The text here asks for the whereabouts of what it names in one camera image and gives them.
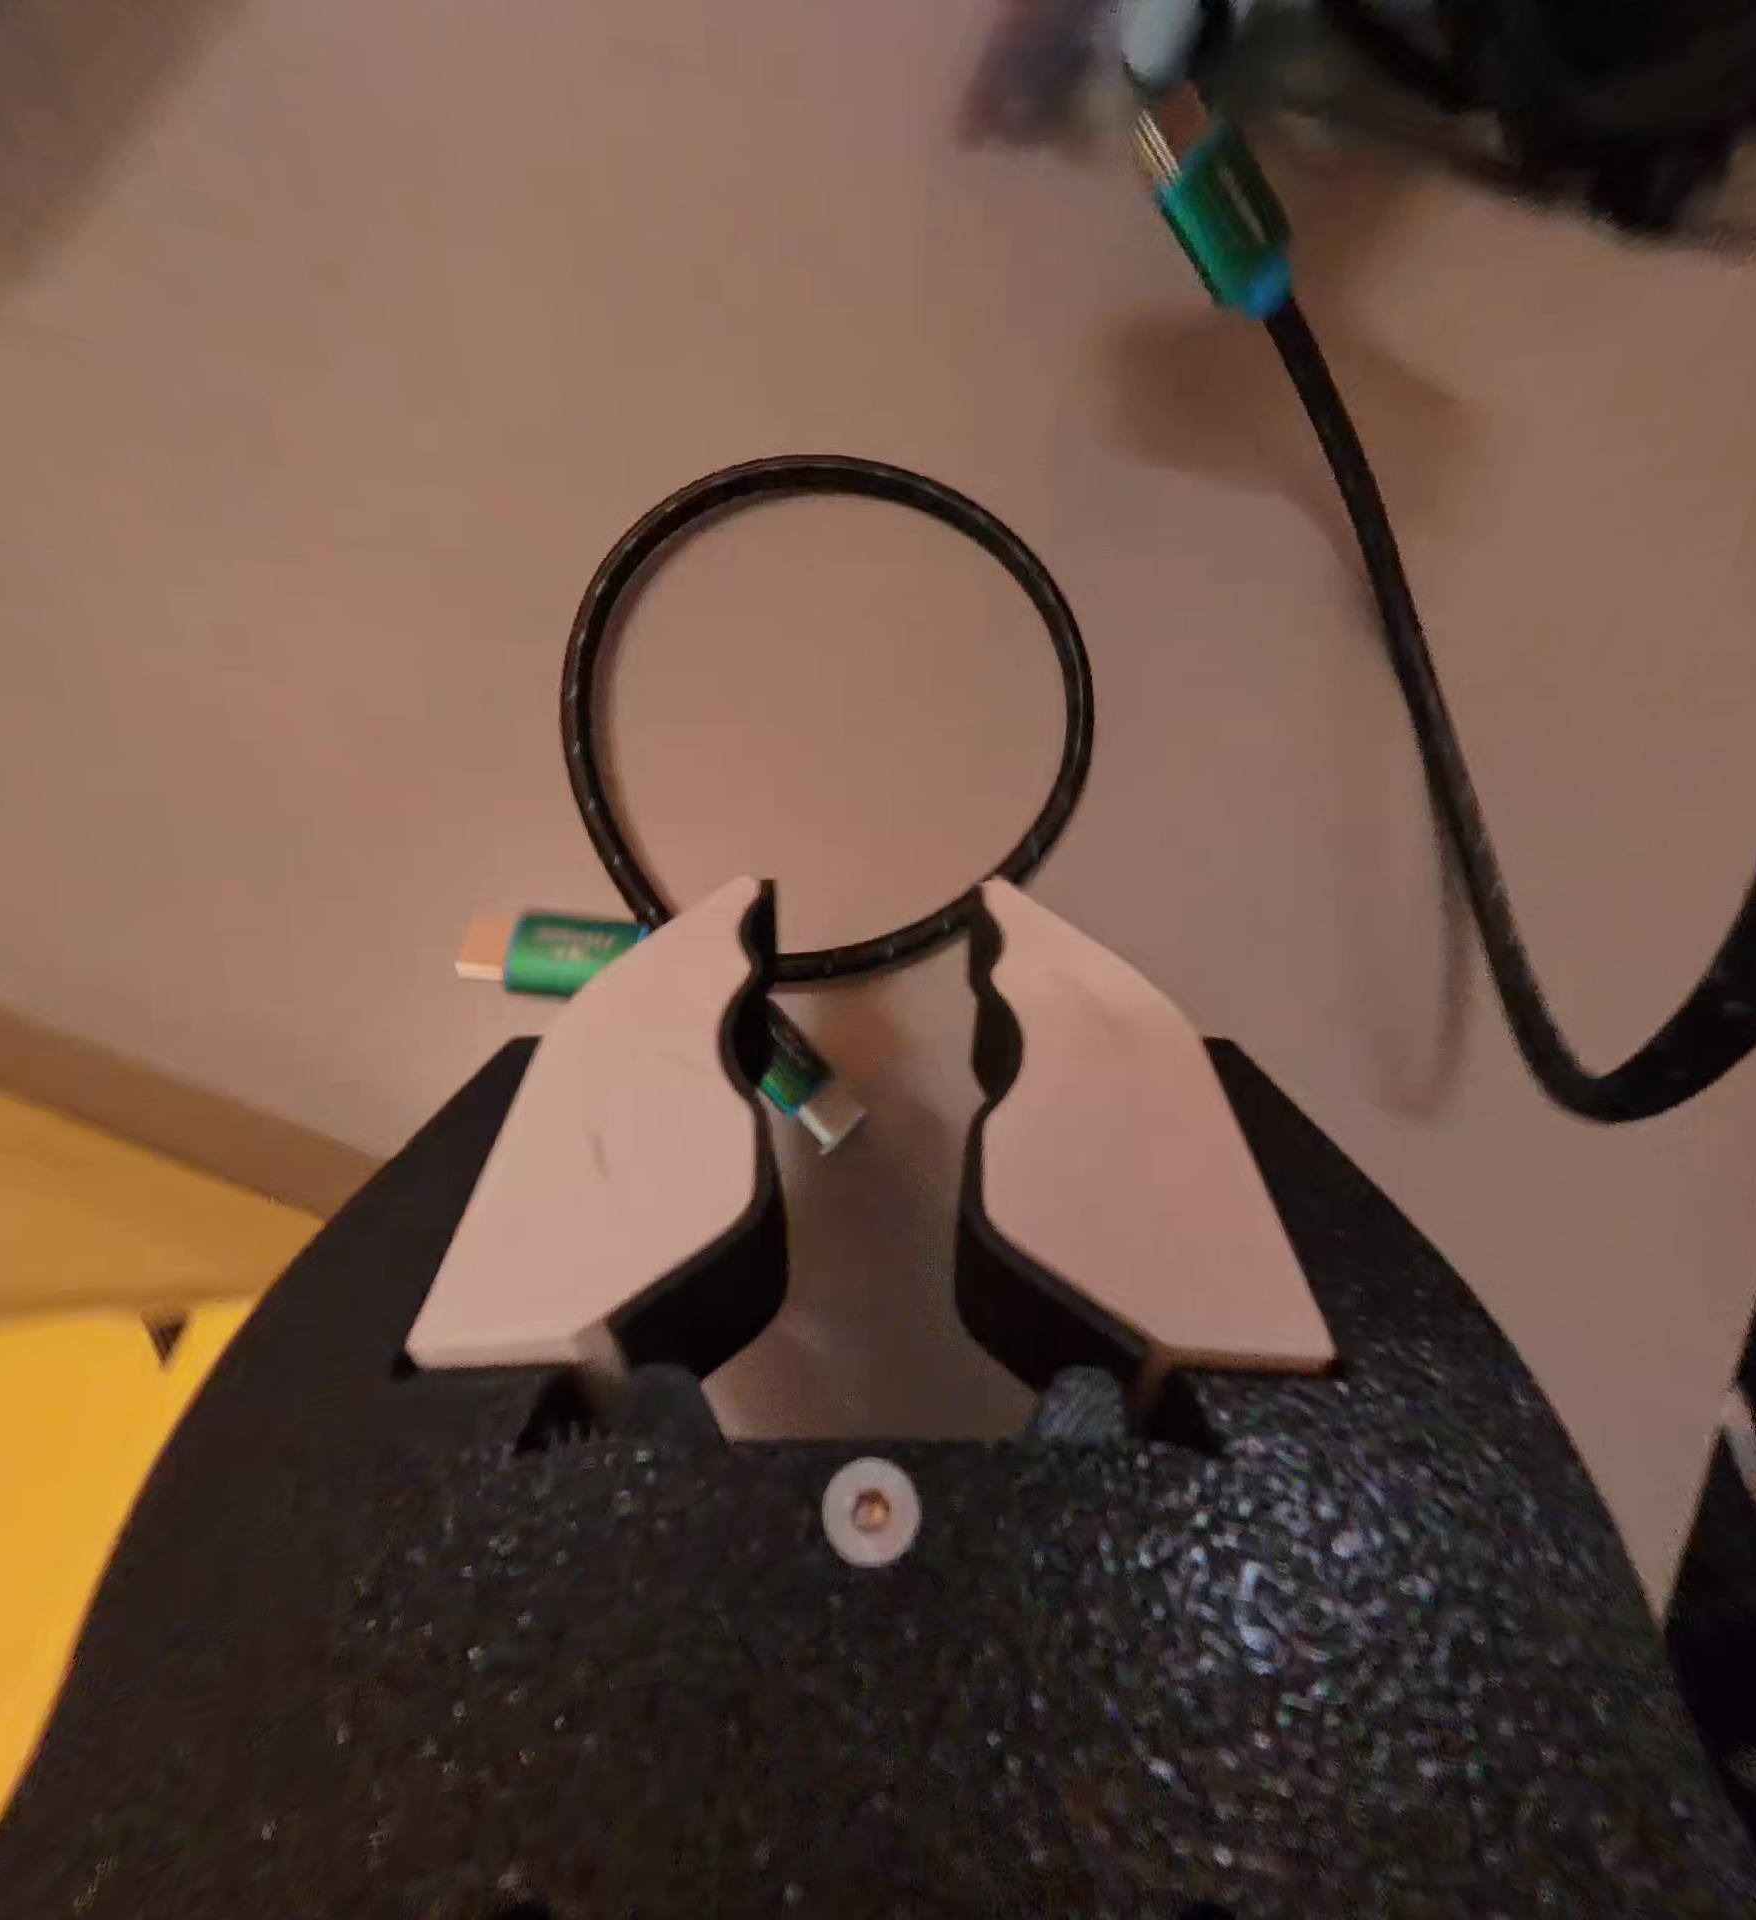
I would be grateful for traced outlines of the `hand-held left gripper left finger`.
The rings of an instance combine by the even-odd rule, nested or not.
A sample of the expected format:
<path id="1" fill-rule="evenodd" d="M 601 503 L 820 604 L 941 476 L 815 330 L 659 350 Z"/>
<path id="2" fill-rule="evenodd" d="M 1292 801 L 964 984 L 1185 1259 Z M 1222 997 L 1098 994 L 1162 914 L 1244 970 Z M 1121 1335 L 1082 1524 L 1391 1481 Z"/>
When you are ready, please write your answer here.
<path id="1" fill-rule="evenodd" d="M 596 977 L 537 1040 L 406 1335 L 422 1374 L 695 1378 L 788 1298 L 771 1065 L 779 894 L 742 874 Z"/>

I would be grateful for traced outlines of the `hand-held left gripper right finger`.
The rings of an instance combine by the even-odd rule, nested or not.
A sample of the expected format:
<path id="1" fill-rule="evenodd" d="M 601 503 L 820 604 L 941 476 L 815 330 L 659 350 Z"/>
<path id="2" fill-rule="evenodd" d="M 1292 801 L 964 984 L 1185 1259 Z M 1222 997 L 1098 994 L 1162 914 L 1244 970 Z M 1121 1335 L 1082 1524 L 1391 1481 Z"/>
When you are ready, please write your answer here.
<path id="1" fill-rule="evenodd" d="M 1319 1378 L 1337 1340 L 1198 1024 L 1019 884 L 968 907 L 956 1310 L 1020 1386 L 1098 1371 Z"/>

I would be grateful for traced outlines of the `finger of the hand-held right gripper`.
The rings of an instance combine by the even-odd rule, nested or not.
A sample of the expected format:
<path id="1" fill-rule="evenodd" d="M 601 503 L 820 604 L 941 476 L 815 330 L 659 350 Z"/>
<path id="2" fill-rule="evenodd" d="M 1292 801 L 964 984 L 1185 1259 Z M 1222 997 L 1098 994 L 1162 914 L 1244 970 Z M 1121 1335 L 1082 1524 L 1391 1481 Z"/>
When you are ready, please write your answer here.
<path id="1" fill-rule="evenodd" d="M 1116 54 L 1136 90 L 1193 85 L 1226 45 L 1226 3 L 1119 3 Z"/>

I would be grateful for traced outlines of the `yellow plastic bin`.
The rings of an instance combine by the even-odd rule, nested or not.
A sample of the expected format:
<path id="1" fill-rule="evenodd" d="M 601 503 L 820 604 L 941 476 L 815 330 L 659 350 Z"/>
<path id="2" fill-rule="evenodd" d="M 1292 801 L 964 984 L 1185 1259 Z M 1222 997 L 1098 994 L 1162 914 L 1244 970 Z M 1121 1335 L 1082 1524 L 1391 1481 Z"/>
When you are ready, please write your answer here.
<path id="1" fill-rule="evenodd" d="M 0 1089 L 0 1813 L 163 1441 L 319 1223 Z"/>

